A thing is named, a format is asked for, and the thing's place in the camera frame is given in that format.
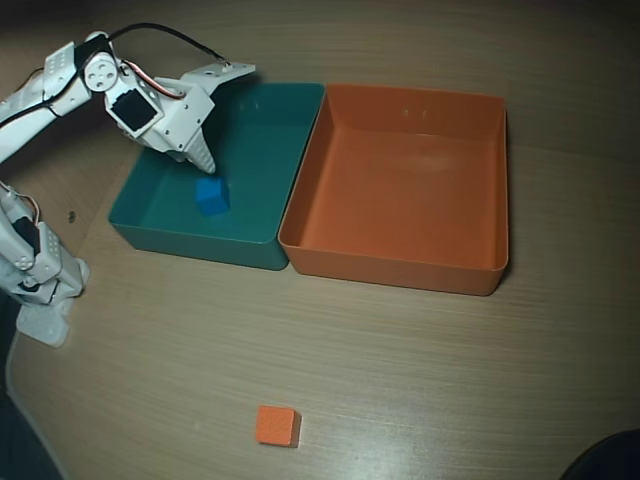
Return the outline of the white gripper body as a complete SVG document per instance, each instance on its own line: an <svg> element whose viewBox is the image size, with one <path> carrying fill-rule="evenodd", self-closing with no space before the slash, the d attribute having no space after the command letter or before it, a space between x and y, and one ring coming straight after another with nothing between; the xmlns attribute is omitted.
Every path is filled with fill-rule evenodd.
<svg viewBox="0 0 640 480"><path fill-rule="evenodd" d="M192 82L164 79L160 85L183 96L163 95L137 77L121 77L104 94L106 111L126 136L171 156L180 151L214 109L210 94Z"/></svg>

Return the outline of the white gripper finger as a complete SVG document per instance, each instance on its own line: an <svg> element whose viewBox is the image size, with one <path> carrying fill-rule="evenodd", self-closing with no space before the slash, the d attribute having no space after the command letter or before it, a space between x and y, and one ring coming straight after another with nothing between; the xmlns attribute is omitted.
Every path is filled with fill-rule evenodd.
<svg viewBox="0 0 640 480"><path fill-rule="evenodd" d="M172 151L171 157L177 162L188 161L206 174L214 174L216 164L206 142L202 129L199 129L187 145L180 151Z"/></svg>

